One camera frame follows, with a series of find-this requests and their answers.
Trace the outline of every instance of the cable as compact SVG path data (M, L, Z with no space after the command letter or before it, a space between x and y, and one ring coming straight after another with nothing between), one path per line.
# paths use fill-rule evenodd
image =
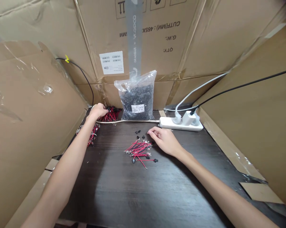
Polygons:
M220 77L222 77L222 76L225 76L225 75L228 74L229 72L230 72L230 71L228 71L228 72L226 72L226 73L223 73L223 74L221 74L221 75L219 75L219 76L217 76L217 77L215 77L215 78L213 78L213 79L207 81L206 83L202 84L201 86L197 87L196 89L194 89L192 92L190 92L190 93L176 106L175 112L177 113L177 112L179 111L179 110L178 110L179 106L180 106L180 105L186 100L186 98L188 98L193 92L195 92L195 91L197 91L198 89L202 88L203 86L209 84L210 82L212 82L212 81L214 81L214 80L216 80L216 79L218 79L218 78L220 78Z
M181 110L178 110L178 111L187 111L187 110L191 110L191 109L193 109L193 108L196 108L197 106L193 106L193 107L190 107L190 108L187 108L187 109L181 109ZM163 110L165 110L165 111L176 111L176 110L173 110L173 109L166 109L166 108L164 108Z
M89 81L88 81L88 79L87 79L86 75L84 74L83 69L82 69L82 68L80 68L80 66L79 66L79 65L77 65L76 63L74 63L74 62L72 62L72 61L70 61L70 60L68 60L68 62L71 62L72 64L76 65L76 66L77 66L77 67L82 71L82 73L83 73L84 77L86 78L86 81L88 82L88 85L89 85L89 87L90 87L90 89L91 89L91 92L92 92L92 105L93 105L93 101L94 101L94 94L93 94L93 91L92 91L91 85L90 85L90 83L89 83Z
M231 88L231 89L222 91L222 92L220 92L220 93L218 93L218 94L216 94L216 95L214 95L214 96L208 98L207 100L205 100L205 101L202 102L201 104L197 105L196 108L195 108L195 110L191 111L191 115L193 115L193 114L196 112L196 110L197 110L201 105L203 105L203 104L205 104L206 102L208 102L209 100L211 100L211 99L213 99L213 98L219 96L220 94L223 94L223 93L226 93L226 92L228 92L228 91L232 91L232 90L234 90L234 89L238 89L238 88L241 88L241 87L244 87L244 86L248 86L248 85L251 85L251 84L260 82L260 81L264 81L264 80L266 80L266 79L274 78L274 77L276 77L276 76L279 76L279 75L282 75L282 74L285 74L285 73L286 73L286 71L283 71L283 72L280 72L280 73L277 73L277 74L274 74L274 75L271 75L271 76L268 76L268 77L265 77L265 78L262 78L262 79L258 79L258 80L253 81L253 82L249 82L249 83L246 83L246 84L243 84L243 85L239 85L239 86L237 86L237 87L234 87L234 88Z
M114 123L120 123L120 122L152 122L152 123L159 123L160 120L119 120L119 121L114 121L114 122L99 122L96 121L98 124L114 124Z

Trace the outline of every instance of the person's left hand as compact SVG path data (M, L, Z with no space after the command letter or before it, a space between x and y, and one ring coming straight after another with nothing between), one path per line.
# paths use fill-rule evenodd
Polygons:
M108 110L105 108L105 106L102 103L98 103L91 109L89 116L93 116L95 118L103 117L108 113Z

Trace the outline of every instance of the forearm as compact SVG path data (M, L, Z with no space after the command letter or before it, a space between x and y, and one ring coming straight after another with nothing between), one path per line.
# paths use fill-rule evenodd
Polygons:
M183 151L179 154L177 159L196 176L235 227L277 227L258 209L204 168L190 153Z
M55 170L44 189L42 198L55 197L57 199L55 194L60 192L59 195L61 201L58 201L57 203L66 204L68 202L74 183L80 171L87 149L88 140L91 136L95 122L96 118L88 116L80 132L55 167Z
M96 120L96 117L87 117L84 126L55 167L40 201L22 227L53 227L69 200Z

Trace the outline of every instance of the arrow symbol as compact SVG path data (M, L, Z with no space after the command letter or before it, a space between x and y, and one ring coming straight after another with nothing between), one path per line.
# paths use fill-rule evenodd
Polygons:
M125 1L122 1L122 2L119 2L119 3L118 3L118 4L120 5L120 14L122 14L122 8L121 8L121 4L122 4L122 3L123 3L123 13L125 13L124 2L125 2Z

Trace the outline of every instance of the black cable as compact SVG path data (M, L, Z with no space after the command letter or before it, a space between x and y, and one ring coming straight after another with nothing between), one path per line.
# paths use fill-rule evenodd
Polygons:
M201 105L203 105L203 104L205 104L206 102L208 102L209 100L212 100L213 98L219 96L220 94L223 94L223 93L226 93L226 92L228 92L228 91L232 91L232 90L234 90L234 89L238 89L238 88L241 88L241 87L244 87L244 86L248 86L248 85L251 85L251 84L253 84L253 83L260 82L260 81L263 81L263 80L266 80L266 79L274 78L274 77L276 77L276 76L279 76L279 75L282 75L282 74L285 74L285 73L286 73L286 71L283 71L283 72L280 72L280 73L277 73L277 74L274 74L274 75L271 75L271 76L268 76L268 77L265 77L265 78L262 78L262 79L258 79L258 80L256 80L256 81L249 82L249 83L246 83L246 84L243 84L243 85L239 85L239 86L237 86L237 87L234 87L234 88L225 90L225 91L223 91L223 92L220 92L220 93L218 93L218 94L216 94L216 95L214 95L214 96L208 98L207 100L205 100L205 101L202 102L201 104L197 105L197 107L194 108L193 111L191 111L190 115L193 115L193 114L195 113L195 111L196 111Z
M86 75L84 74L83 69L82 69L82 68L80 68L80 66L79 66L79 65L77 65L76 63L74 63L74 62L72 62L72 61L70 61L70 60L68 60L68 62L71 62L72 64L76 65L76 66L77 66L77 67L82 71L82 73L83 73L84 77L86 78L86 80L87 80L87 82L88 82L88 85L89 85L89 87L90 87L90 89L91 89L91 92L92 92L92 105L93 105L93 101L94 101L94 94L93 94L93 91L92 91L91 85L90 85L90 83L89 83L89 81L88 81L88 79L87 79Z

